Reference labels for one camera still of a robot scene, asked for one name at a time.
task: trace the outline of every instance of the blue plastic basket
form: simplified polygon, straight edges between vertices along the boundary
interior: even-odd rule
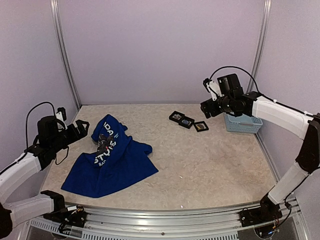
[[[256,134],[263,125],[260,118],[244,114],[234,117],[224,113],[224,121],[228,132]]]

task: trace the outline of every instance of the white wall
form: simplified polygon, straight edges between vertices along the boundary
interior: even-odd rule
[[[76,114],[53,25],[50,1],[0,1],[0,169],[26,149],[25,119],[43,101],[64,106],[69,122]],[[29,143],[37,134],[37,121],[51,115],[41,106],[29,118]],[[18,201],[38,194],[45,171],[30,178],[12,194]],[[8,239],[17,239],[16,232]]]
[[[202,81],[215,69],[252,68],[263,7],[264,0],[60,0],[81,102],[203,102]],[[234,72],[246,86],[248,77]]]
[[[272,1],[257,80],[269,97],[311,113],[320,112],[320,1]],[[281,176],[297,157],[302,141],[264,121],[260,135]],[[311,239],[320,238],[320,171],[297,191]]]

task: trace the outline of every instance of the blue towel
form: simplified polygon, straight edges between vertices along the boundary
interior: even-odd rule
[[[127,129],[113,116],[105,116],[91,136],[95,142],[99,142],[100,150],[82,153],[61,189],[100,198],[157,173],[157,168],[147,157],[152,152],[152,147],[127,136]]]

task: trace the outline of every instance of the beige table surface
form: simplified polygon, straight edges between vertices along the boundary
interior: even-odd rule
[[[205,121],[209,130],[179,126],[169,120],[173,111]],[[152,146],[149,158],[159,172],[100,198],[61,190],[78,156],[97,150],[90,136],[107,114],[128,127],[128,136]],[[199,104],[88,105],[76,119],[90,122],[88,136],[70,145],[62,164],[52,164],[42,186],[69,203],[137,210],[212,208],[258,201],[275,184],[255,136],[227,132],[223,115],[206,119]],[[65,154],[59,152],[58,160]]]

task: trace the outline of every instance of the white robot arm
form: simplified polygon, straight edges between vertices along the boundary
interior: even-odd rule
[[[56,158],[57,152],[68,149],[69,144],[88,134],[88,122],[77,120],[77,127],[73,124],[67,126],[64,122],[66,118],[63,107],[58,108],[55,115],[43,117],[37,123],[38,135],[33,145],[0,172],[0,239],[8,236],[17,225],[41,215],[63,223],[73,214],[68,224],[83,227],[86,220],[83,208],[65,207],[64,197],[52,191],[43,191],[35,197],[17,202],[7,202],[22,183],[45,169]]]
[[[261,199],[260,207],[243,210],[240,213],[243,227],[280,219],[282,213],[279,204],[285,200],[286,207],[291,209],[290,204],[286,202],[287,197],[312,172],[319,168],[320,114],[312,115],[272,100],[260,93],[258,87],[257,92],[252,91],[244,94],[236,74],[219,77],[217,82],[207,78],[203,81],[203,85],[212,97],[201,103],[201,110],[207,118],[215,117],[221,113],[227,113],[235,117],[242,114],[250,117],[254,116],[272,122],[303,140],[295,163]]]

